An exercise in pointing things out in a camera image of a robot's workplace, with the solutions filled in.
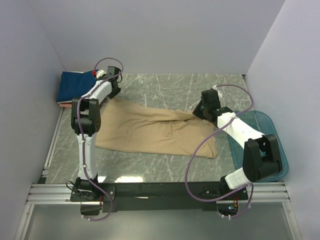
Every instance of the white wall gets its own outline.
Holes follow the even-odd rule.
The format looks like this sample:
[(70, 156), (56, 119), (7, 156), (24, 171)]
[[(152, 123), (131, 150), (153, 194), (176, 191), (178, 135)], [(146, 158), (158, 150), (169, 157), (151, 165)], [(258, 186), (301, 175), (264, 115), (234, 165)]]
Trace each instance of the white wall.
[(289, 162), (285, 183), (305, 240), (320, 237), (320, 1), (286, 0), (246, 83), (274, 121)]
[(68, 71), (246, 74), (285, 0), (28, 1)]
[(13, 239), (59, 115), (63, 66), (26, 0), (0, 1), (0, 238)]

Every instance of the stack of folded clothes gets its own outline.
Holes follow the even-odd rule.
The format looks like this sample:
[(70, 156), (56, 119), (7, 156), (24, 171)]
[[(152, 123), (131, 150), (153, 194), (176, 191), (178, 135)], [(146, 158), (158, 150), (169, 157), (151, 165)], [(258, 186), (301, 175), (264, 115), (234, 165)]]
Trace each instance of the stack of folded clothes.
[(92, 71), (84, 73), (62, 72), (56, 102), (61, 107), (71, 108), (72, 99), (88, 93), (95, 86), (96, 81)]

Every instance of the brown garment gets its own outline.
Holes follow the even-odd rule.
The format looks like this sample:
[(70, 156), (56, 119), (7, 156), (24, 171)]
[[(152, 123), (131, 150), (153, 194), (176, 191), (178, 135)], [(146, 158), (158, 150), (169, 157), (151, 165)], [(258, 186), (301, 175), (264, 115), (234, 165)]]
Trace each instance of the brown garment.
[[(190, 156), (213, 131), (212, 123), (191, 112), (145, 107), (115, 97), (101, 116), (95, 145), (122, 152)], [(215, 158), (214, 138), (210, 138), (196, 155)]]

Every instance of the marble table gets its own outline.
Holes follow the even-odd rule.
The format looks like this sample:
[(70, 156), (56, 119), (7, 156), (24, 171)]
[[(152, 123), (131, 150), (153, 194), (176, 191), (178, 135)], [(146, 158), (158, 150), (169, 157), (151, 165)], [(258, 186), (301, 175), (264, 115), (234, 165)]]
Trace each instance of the marble table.
[[(118, 95), (125, 100), (152, 108), (193, 110), (201, 91), (216, 84), (245, 87), (239, 74), (125, 74)], [(245, 92), (235, 87), (221, 87), (221, 106), (243, 110), (250, 106)], [(57, 142), (53, 150), (47, 184), (74, 181), (79, 170), (79, 150), (71, 128), (71, 110), (62, 113)], [(219, 181), (235, 170), (226, 133), (215, 137), (218, 156), (215, 159), (196, 157), (189, 171), (189, 181)], [(189, 156), (132, 153), (96, 147), (99, 182), (182, 182)]]

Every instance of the blue laundry basket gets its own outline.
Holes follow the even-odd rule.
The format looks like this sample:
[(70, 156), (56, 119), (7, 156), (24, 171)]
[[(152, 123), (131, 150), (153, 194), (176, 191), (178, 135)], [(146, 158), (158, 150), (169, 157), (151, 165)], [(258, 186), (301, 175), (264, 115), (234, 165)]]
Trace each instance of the blue laundry basket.
[[(284, 176), (287, 175), (289, 166), (288, 166), (288, 161), (285, 155), (285, 151), (281, 145), (276, 128), (274, 126), (274, 123), (270, 119), (270, 117), (261, 111), (247, 111), (242, 113), (238, 117), (253, 129), (265, 135), (273, 134), (277, 138), (278, 144), (279, 144), (280, 156), (282, 160), (282, 172), (272, 177), (266, 177), (260, 180), (259, 182), (265, 183), (265, 182), (275, 182), (275, 181), (281, 180)], [(237, 143), (229, 135), (228, 135), (228, 141), (229, 141), (229, 146), (230, 146), (234, 167), (235, 169), (240, 169), (243, 165), (244, 150), (239, 145), (239, 143)]]

